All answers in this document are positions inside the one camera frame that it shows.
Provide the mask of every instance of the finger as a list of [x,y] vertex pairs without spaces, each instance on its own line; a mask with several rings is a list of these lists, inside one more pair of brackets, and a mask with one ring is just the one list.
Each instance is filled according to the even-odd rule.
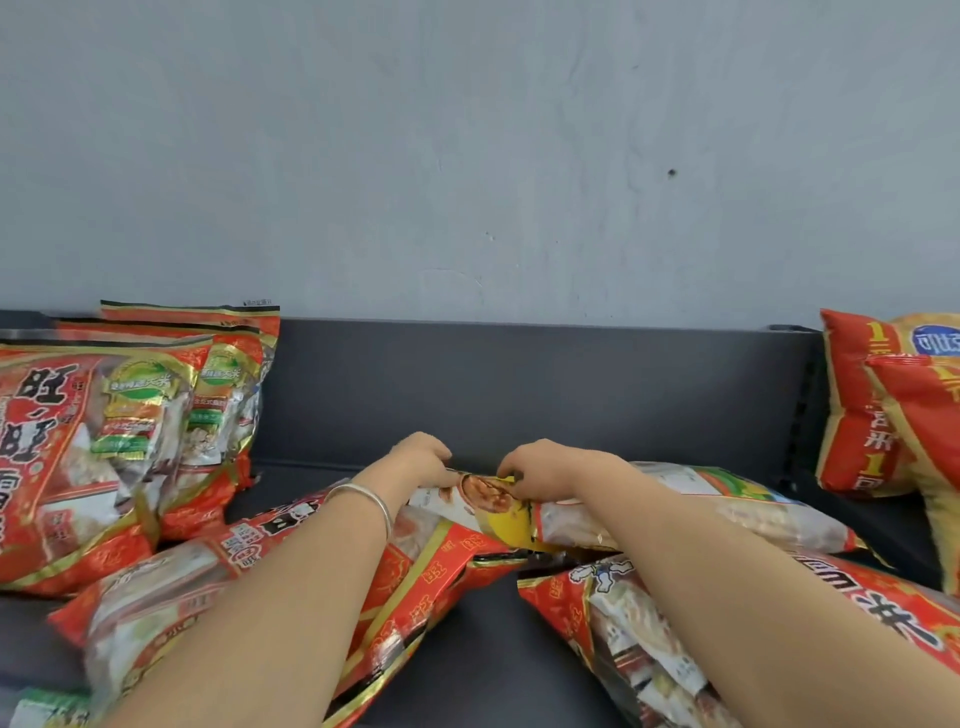
[[426,432],[414,432],[412,435],[408,435],[394,445],[394,449],[400,448],[421,448],[430,450],[441,460],[446,462],[451,457],[453,457],[449,448],[444,445],[440,440],[438,440],[433,435],[428,435]]
[[433,435],[428,435],[426,432],[418,432],[417,434],[420,436],[423,446],[430,448],[430,451],[444,462],[453,457],[453,453],[450,452],[450,448],[444,445],[444,443],[442,443],[438,438],[434,437]]
[[523,478],[520,478],[516,481],[514,487],[510,489],[510,495],[517,500],[533,500],[532,490],[531,484],[524,481]]
[[462,474],[457,471],[444,470],[437,474],[434,482],[422,485],[421,488],[456,488],[461,477]]
[[524,448],[526,448],[526,446],[521,445],[513,452],[508,453],[507,456],[500,461],[500,467],[496,469],[497,477],[507,477],[509,475],[513,475],[517,480],[520,480],[523,477],[521,462],[523,459]]

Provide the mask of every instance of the plastic packaging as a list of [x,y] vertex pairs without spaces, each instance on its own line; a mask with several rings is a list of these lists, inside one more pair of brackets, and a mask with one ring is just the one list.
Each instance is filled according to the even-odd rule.
[[817,477],[828,491],[897,496],[914,489],[912,458],[876,398],[868,356],[913,353],[960,355],[960,314],[914,313],[891,321],[823,309],[830,415]]
[[[840,558],[812,551],[790,555],[867,615],[960,674],[960,602]],[[634,724],[740,725],[626,556],[521,575],[517,585],[520,596],[570,644]]]
[[153,553],[210,344],[0,333],[0,588],[70,595]]
[[[677,493],[703,498],[724,518],[778,546],[830,553],[862,546],[840,521],[720,468],[649,462],[633,465]],[[531,507],[534,535],[548,544],[619,550],[613,536],[578,500]]]
[[164,541],[184,541],[223,525],[224,510],[242,478],[236,467],[222,466],[239,455],[240,416],[260,380],[263,347],[258,330],[89,318],[58,319],[57,326],[63,335],[82,337],[213,337],[187,416],[177,476],[160,493],[158,515]]
[[260,379],[240,412],[237,427],[233,430],[229,446],[237,454],[236,462],[246,488],[253,485],[250,450],[256,434],[263,407],[263,380],[274,364],[276,342],[280,335],[280,307],[264,306],[211,306],[176,307],[151,305],[149,303],[119,303],[100,301],[101,315],[109,321],[153,321],[167,324],[201,324],[217,327],[253,327],[260,334],[263,348],[263,364]]
[[914,462],[944,571],[944,592],[960,595],[960,358],[871,356],[868,372],[883,411]]
[[[163,551],[92,585],[50,621],[84,649],[102,716],[132,690],[234,579],[321,507],[325,493],[245,519]],[[324,726],[366,709],[463,591],[518,569],[526,552],[435,514],[404,507],[357,625]]]

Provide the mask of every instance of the silver bracelet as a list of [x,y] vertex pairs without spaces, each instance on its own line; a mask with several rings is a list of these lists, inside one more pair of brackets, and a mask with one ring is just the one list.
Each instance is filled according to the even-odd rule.
[[378,506],[380,510],[383,511],[383,522],[387,524],[387,543],[394,538],[394,519],[390,515],[390,509],[387,507],[387,504],[383,502],[383,498],[374,493],[370,488],[366,488],[362,485],[357,485],[356,483],[341,483],[340,485],[333,486],[329,492],[326,494],[324,500],[330,500],[337,491],[353,491],[354,493],[360,493]]

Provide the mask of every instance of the gold trim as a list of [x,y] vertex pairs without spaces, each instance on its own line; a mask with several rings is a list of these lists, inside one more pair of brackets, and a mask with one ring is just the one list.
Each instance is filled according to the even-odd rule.
[[[164,508],[160,512],[160,515],[165,516],[171,511],[175,511],[178,508],[182,507],[183,505],[186,505],[191,500],[199,496],[207,488],[209,488],[210,484],[214,481],[214,479],[217,477],[220,477],[220,475],[222,473],[225,473],[226,471],[232,471],[232,474],[234,476],[234,481],[233,481],[234,483],[240,482],[240,473],[237,471],[237,466],[235,461],[231,461],[228,463],[221,463],[220,465],[213,466],[213,468],[214,470],[212,470],[203,480],[201,480],[196,485],[193,485],[192,487],[184,491],[180,491],[177,494],[177,498],[175,500],[172,500],[170,501],[170,503],[164,505]],[[176,475],[174,475],[175,485],[176,485],[176,478],[182,474],[183,474],[183,471],[180,471]]]
[[407,575],[403,577],[403,581],[400,582],[400,585],[396,588],[396,591],[390,595],[390,598],[387,599],[387,601],[384,602],[383,606],[380,607],[380,613],[373,619],[373,621],[370,623],[370,626],[367,627],[367,631],[364,632],[363,639],[360,640],[361,646],[353,650],[353,653],[347,657],[347,661],[344,663],[344,668],[340,672],[341,679],[346,677],[350,671],[353,670],[363,659],[365,648],[370,646],[373,637],[377,632],[380,631],[380,627],[386,623],[387,618],[394,612],[397,604],[400,603],[401,599],[407,596],[407,593],[413,588],[414,584],[417,583],[420,575],[423,574],[423,571],[437,553],[437,549],[440,548],[441,544],[446,539],[446,534],[449,533],[450,526],[452,525],[453,523],[450,521],[441,522],[440,525],[434,529],[433,534],[424,545],[423,551],[420,552],[420,556],[417,558],[417,561],[415,561],[413,566],[410,567],[410,570],[407,571]]
[[[9,581],[6,584],[0,584],[0,590],[20,591],[26,589],[27,587],[31,587],[34,584],[38,584],[46,579],[59,576],[71,567],[76,566],[81,559],[83,559],[97,546],[100,546],[104,542],[116,536],[118,533],[139,523],[140,519],[138,518],[139,514],[137,511],[138,509],[134,506],[130,513],[124,515],[122,518],[114,522],[113,525],[105,528],[95,539],[88,541],[82,548],[78,548],[76,551],[72,551],[57,561],[51,562],[45,567],[29,573],[26,576],[21,576],[15,581]],[[144,535],[146,538],[150,538],[148,533],[148,524],[146,523],[144,523]]]
[[[183,339],[175,339],[175,341],[182,342]],[[190,350],[196,349],[197,347],[206,346],[208,349],[211,346],[213,338],[210,336],[197,336],[192,337],[189,340],[188,344],[177,343],[177,344],[159,344],[152,342],[143,342],[142,347],[89,347],[89,346],[45,346],[41,343],[25,343],[25,344],[15,344],[15,343],[3,343],[0,344],[0,353],[4,351],[16,351],[16,352],[30,352],[30,353],[17,353],[13,356],[0,357],[0,368],[15,366],[17,364],[27,364],[32,361],[37,361],[39,359],[48,359],[52,356],[69,356],[70,354],[109,354],[111,356],[123,356],[127,359],[136,359],[136,358],[145,358],[145,355],[152,357],[158,357],[162,359],[161,362],[164,367],[172,370],[180,378],[184,379],[190,384],[190,387],[195,387],[197,384],[197,378],[200,376],[200,368],[194,367],[191,364],[187,364],[184,361],[180,361],[172,354],[167,353],[170,350]]]
[[422,641],[423,635],[419,635],[408,647],[404,648],[403,652],[397,655],[396,659],[387,666],[382,675],[364,688],[355,698],[350,700],[347,705],[324,720],[321,724],[322,728],[333,728],[339,725],[341,721],[354,715],[361,707],[366,706],[373,700],[377,694],[383,690],[387,681],[389,681],[401,667],[407,664],[410,656],[416,651]]

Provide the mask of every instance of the want want rice cracker bag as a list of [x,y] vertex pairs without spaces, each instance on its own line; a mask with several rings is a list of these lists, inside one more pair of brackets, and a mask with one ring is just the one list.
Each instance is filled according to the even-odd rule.
[[211,339],[0,338],[0,589],[71,595],[154,551]]
[[[84,649],[100,717],[241,577],[322,507],[326,492],[226,526],[97,582],[50,621]],[[404,507],[354,633],[324,726],[352,725],[460,595],[518,569],[510,549],[435,514]]]
[[[960,602],[838,557],[788,553],[866,615],[960,674]],[[574,569],[521,575],[517,585],[520,596],[564,637],[621,709],[623,687],[630,688],[636,701],[632,718],[643,728],[739,725],[623,554]],[[610,677],[614,671],[619,683]]]

